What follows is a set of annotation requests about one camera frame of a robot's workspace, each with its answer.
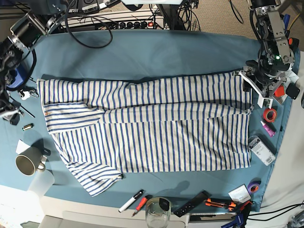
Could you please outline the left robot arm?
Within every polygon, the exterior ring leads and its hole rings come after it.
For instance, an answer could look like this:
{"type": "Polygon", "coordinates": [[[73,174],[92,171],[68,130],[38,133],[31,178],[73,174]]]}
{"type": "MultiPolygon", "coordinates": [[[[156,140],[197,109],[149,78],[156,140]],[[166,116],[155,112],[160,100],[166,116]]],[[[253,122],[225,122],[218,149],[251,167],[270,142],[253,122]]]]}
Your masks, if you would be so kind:
{"type": "Polygon", "coordinates": [[[288,40],[279,0],[249,0],[249,20],[260,44],[257,60],[248,60],[239,74],[244,91],[253,88],[262,98],[270,98],[295,63],[295,51],[288,40]]]}

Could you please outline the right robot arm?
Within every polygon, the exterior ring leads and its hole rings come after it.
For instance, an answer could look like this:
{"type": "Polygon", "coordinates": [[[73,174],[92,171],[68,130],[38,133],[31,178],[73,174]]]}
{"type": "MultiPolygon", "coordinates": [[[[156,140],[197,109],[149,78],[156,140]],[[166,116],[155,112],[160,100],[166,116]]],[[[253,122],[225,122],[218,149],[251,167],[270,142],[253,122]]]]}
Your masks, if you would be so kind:
{"type": "Polygon", "coordinates": [[[37,63],[35,46],[61,24],[66,0],[28,0],[30,10],[10,28],[11,35],[0,44],[0,117],[17,125],[24,115],[10,102],[10,92],[24,88],[37,63]]]}

